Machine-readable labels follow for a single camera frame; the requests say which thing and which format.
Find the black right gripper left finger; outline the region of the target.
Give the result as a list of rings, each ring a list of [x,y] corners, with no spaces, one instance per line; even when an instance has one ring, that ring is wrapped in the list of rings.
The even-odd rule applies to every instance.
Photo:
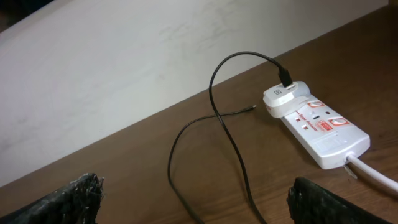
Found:
[[[83,174],[77,180],[1,217],[8,224],[96,224],[103,199],[102,177]]]

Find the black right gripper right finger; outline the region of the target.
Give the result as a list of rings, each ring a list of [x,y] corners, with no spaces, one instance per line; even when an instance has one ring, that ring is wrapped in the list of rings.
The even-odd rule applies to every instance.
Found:
[[[295,179],[287,203],[295,224],[389,224],[304,177]]]

